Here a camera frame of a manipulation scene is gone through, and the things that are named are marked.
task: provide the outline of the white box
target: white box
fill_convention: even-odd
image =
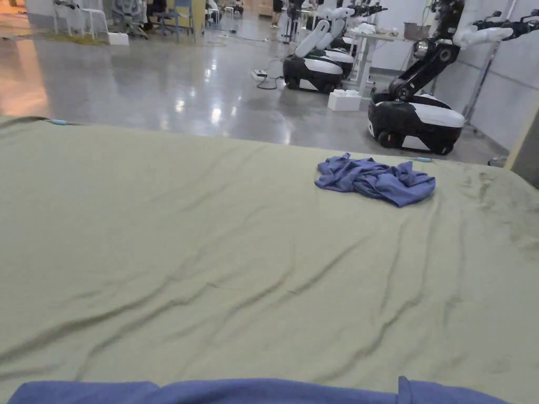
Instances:
[[[126,33],[122,32],[109,32],[108,42],[111,45],[129,45],[129,37]]]
[[[333,111],[359,111],[360,94],[355,90],[334,90],[329,94],[328,108]]]

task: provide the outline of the white cloth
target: white cloth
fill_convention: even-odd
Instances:
[[[351,32],[373,35],[376,33],[376,26],[372,24],[362,23],[359,26],[352,28]]]

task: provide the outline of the office chair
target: office chair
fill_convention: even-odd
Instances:
[[[178,7],[184,7],[189,9],[189,15],[182,14],[178,12]],[[192,0],[174,0],[174,8],[168,12],[158,12],[154,13],[154,16],[161,20],[161,32],[165,34],[165,19],[173,19],[175,22],[175,32],[176,32],[176,42],[179,42],[179,31],[180,29],[187,29],[187,34],[189,31],[193,34],[193,41],[196,42],[195,38],[195,20],[193,19],[193,4]],[[179,17],[187,18],[189,20],[189,26],[183,27],[179,24]]]

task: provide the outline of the wrinkled fabric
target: wrinkled fabric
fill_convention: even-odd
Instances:
[[[315,184],[325,190],[358,192],[383,199],[398,207],[415,204],[429,197],[436,179],[412,170],[412,162],[398,166],[380,164],[371,158],[353,159],[350,153],[326,159],[318,165],[322,174]]]
[[[8,404],[507,404],[466,388],[400,377],[398,394],[279,379],[150,382],[39,381],[20,386]]]

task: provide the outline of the white foam block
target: white foam block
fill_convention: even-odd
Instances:
[[[359,111],[361,97],[357,91],[334,90],[329,94],[328,108],[333,111]]]

